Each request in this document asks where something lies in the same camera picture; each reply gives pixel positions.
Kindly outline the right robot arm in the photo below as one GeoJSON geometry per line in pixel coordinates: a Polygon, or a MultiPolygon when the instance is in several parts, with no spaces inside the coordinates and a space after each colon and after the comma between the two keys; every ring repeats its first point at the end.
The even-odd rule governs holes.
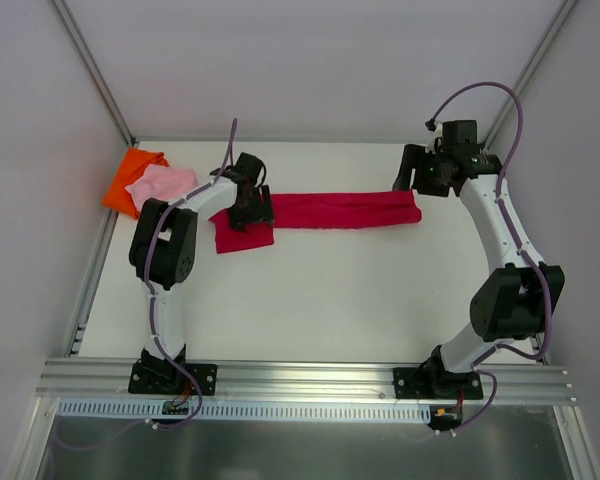
{"type": "Polygon", "coordinates": [[[428,196],[455,195],[466,208],[484,249],[489,276],[469,303],[467,325],[436,346],[417,367],[393,370],[399,399],[478,400],[477,367],[498,350],[525,357],[514,342],[550,338],[550,316],[565,284],[558,265],[535,249],[511,204],[500,159],[483,150],[474,120],[441,125],[426,145],[408,144],[394,189],[428,196]]]}

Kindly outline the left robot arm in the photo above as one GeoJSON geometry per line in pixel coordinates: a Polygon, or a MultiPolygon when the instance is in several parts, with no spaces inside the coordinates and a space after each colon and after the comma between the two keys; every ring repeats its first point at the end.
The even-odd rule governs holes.
{"type": "Polygon", "coordinates": [[[179,394],[196,377],[187,369],[182,285],[193,272],[199,223],[220,217],[240,244],[274,226],[267,169],[242,153],[237,163],[213,170],[206,183],[174,200],[148,199],[141,209],[129,262],[143,282],[149,333],[132,368],[131,394],[179,394]]]}

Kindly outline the magenta t shirt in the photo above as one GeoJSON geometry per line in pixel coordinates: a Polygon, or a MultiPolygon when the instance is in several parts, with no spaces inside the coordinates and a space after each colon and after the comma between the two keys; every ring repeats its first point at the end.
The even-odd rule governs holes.
{"type": "Polygon", "coordinates": [[[218,254],[271,246],[276,230],[359,230],[417,224],[422,212],[412,191],[279,193],[272,196],[274,220],[233,230],[226,210],[214,215],[218,254]]]}

